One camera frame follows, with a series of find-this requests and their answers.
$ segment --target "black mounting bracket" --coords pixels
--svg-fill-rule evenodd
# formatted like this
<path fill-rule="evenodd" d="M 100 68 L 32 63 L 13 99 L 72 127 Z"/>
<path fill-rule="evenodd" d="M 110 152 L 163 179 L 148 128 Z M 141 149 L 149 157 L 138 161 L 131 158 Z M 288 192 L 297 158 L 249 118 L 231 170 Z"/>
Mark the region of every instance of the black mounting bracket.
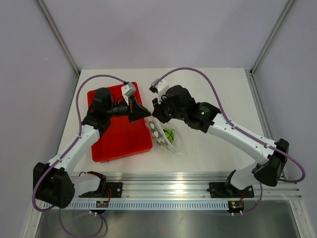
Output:
<path fill-rule="evenodd" d="M 81 198 L 121 198 L 122 186 L 121 182 L 107 182 L 106 176 L 97 172 L 87 172 L 100 178 L 100 183 L 96 191 L 86 192 L 79 195 Z"/>
<path fill-rule="evenodd" d="M 225 182 L 210 182 L 209 188 L 207 189 L 210 192 L 211 198 L 241 198 L 242 193 L 244 198 L 253 198 L 254 191 L 252 186 L 246 187 L 244 190 L 227 191 L 225 187 Z"/>

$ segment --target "white table surface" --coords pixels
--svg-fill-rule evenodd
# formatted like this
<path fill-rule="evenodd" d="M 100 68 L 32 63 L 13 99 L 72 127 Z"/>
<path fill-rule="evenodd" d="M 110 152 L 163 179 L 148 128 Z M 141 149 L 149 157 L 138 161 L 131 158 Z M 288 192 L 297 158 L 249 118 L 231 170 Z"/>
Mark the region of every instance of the white table surface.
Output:
<path fill-rule="evenodd" d="M 88 77 L 96 74 L 110 74 L 125 81 L 138 83 L 143 105 L 153 111 L 155 97 L 148 88 L 151 82 L 171 70 L 170 68 L 149 69 L 85 69 L 82 70 L 78 87 Z M 263 135 L 260 120 L 253 101 L 251 90 L 243 68 L 200 68 L 214 84 L 224 109 L 229 117 L 242 126 Z M 217 106 L 215 97 L 206 80 L 199 74 L 187 70 L 178 71 L 166 78 L 170 86 L 180 84 L 187 88 L 196 102 L 209 102 Z M 79 97 L 80 113 L 86 115 L 87 92 L 117 85 L 111 78 L 96 78 L 88 82 Z M 83 156 L 75 172 L 119 172 L 119 173 L 168 173 L 168 172 L 227 172 L 241 169 L 254 160 L 241 150 L 220 138 L 190 129 L 182 121 L 171 120 L 180 131 L 187 155 L 176 155 L 164 151 L 153 143 L 151 151 L 106 163 L 92 160 L 91 150 Z M 73 98 L 59 151 L 66 146 L 78 131 L 78 119 Z"/>

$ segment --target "green ball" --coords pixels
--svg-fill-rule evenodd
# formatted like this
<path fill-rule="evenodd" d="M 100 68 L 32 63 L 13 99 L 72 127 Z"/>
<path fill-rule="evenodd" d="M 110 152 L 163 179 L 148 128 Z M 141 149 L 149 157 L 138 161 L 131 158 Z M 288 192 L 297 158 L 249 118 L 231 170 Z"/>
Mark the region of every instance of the green ball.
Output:
<path fill-rule="evenodd" d="M 172 144 L 173 141 L 174 141 L 174 133 L 173 133 L 173 131 L 170 130 L 170 129 L 164 129 L 163 131 L 164 131 L 168 141 Z"/>

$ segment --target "metal frame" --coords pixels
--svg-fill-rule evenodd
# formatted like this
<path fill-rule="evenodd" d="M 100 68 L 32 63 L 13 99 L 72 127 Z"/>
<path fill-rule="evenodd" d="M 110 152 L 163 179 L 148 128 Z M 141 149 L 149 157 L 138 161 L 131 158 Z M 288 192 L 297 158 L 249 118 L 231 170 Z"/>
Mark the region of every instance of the metal frame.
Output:
<path fill-rule="evenodd" d="M 109 182 L 123 182 L 122 198 L 124 201 L 228 201 L 232 198 L 211 198 L 207 191 L 212 181 L 225 181 L 229 173 L 222 176 L 214 173 L 167 173 L 121 175 L 104 173 Z M 296 184 L 279 183 L 276 187 L 263 186 L 263 200 L 301 200 Z M 255 198 L 260 195 L 260 186 L 254 186 Z"/>
<path fill-rule="evenodd" d="M 263 129 L 264 135 L 267 138 L 273 139 L 273 133 L 269 127 L 269 123 L 268 123 L 268 120 L 267 120 L 267 117 L 265 114 L 265 110 L 264 110 L 264 106 L 262 103 L 262 97 L 261 97 L 259 90 L 257 88 L 256 80 L 254 79 L 254 75 L 251 75 L 251 72 L 248 70 L 246 70 L 246 75 L 247 75 L 248 82 L 249 82 L 249 85 L 251 88 L 252 96 L 253 96 L 255 104 L 256 104 L 256 108 L 258 111 L 258 115 L 260 118 L 260 122 L 261 122 L 261 126 Z M 285 171 L 283 171 L 283 176 L 285 178 L 287 177 Z M 312 229 L 312 226 L 311 226 L 309 218 L 308 218 L 308 214 L 307 214 L 306 210 L 304 209 L 303 201 L 301 199 L 300 200 L 292 199 L 289 201 L 289 203 L 290 203 L 290 206 L 291 206 L 291 209 L 292 209 L 292 212 L 293 212 L 300 236 L 302 238 L 315 237 L 314 231 Z"/>
<path fill-rule="evenodd" d="M 285 4 L 285 6 L 284 6 L 282 12 L 280 13 L 275 25 L 273 26 L 273 29 L 271 30 L 266 42 L 264 43 L 264 46 L 262 47 L 259 56 L 257 57 L 254 65 L 251 69 L 252 76 L 254 76 L 259 65 L 261 64 L 262 60 L 266 56 L 270 46 L 272 45 L 277 33 L 280 31 L 283 22 L 285 21 L 287 15 L 289 14 L 292 7 L 294 6 L 295 2 L 296 2 L 296 0 L 288 0 L 287 3 Z"/>
<path fill-rule="evenodd" d="M 75 74 L 79 78 L 80 75 L 80 69 L 77 66 L 73 56 L 71 55 L 67 45 L 65 44 L 53 18 L 52 15 L 50 14 L 48 8 L 46 7 L 45 3 L 43 0 L 35 0 L 35 3 L 38 5 L 40 12 L 43 14 L 43 17 L 45 18 L 46 22 L 49 25 L 49 28 L 51 29 L 53 35 L 55 36 L 55 39 L 57 40 L 58 44 L 60 45 L 61 49 L 63 50 L 68 62 L 70 63 L 71 67 L 73 68 Z"/>
<path fill-rule="evenodd" d="M 43 207 L 44 203 L 39 201 L 38 206 Z M 29 212 L 27 214 L 30 214 L 30 218 L 28 221 L 28 225 L 25 229 L 24 235 L 22 237 L 23 238 L 34 238 L 36 231 L 38 229 L 39 223 L 40 223 L 40 218 L 41 218 L 42 213 L 38 212 L 33 207 L 30 207 Z"/>

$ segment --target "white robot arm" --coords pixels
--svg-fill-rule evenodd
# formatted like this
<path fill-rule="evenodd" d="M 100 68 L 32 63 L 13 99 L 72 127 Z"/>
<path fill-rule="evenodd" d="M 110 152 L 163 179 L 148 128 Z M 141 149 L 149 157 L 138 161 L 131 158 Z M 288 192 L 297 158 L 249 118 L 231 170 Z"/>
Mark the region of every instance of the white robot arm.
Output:
<path fill-rule="evenodd" d="M 230 125 L 219 108 L 206 102 L 196 103 L 188 90 L 180 85 L 169 88 L 168 83 L 162 80 L 152 86 L 150 90 L 158 94 L 158 97 L 153 99 L 152 115 L 162 123 L 171 119 L 182 120 L 192 129 L 201 130 L 226 140 L 255 160 L 250 166 L 231 172 L 223 184 L 228 194 L 237 194 L 246 187 L 259 182 L 268 186 L 277 185 L 286 158 L 274 151 L 274 148 L 287 153 L 289 144 L 286 140 L 274 141 L 265 138 L 229 119 L 233 126 Z M 236 127 L 264 142 L 266 146 L 251 139 Z"/>
<path fill-rule="evenodd" d="M 121 91 L 124 98 L 121 102 L 112 102 L 111 93 L 107 88 L 95 91 L 93 102 L 82 121 L 81 131 L 46 164 L 38 163 L 34 167 L 35 198 L 65 208 L 74 196 L 100 197 L 107 193 L 106 177 L 102 174 L 87 172 L 84 176 L 72 179 L 70 176 L 83 155 L 106 132 L 111 117 L 128 116 L 132 122 L 151 115 L 136 101 L 136 89 L 132 83 L 126 83 L 121 87 Z"/>

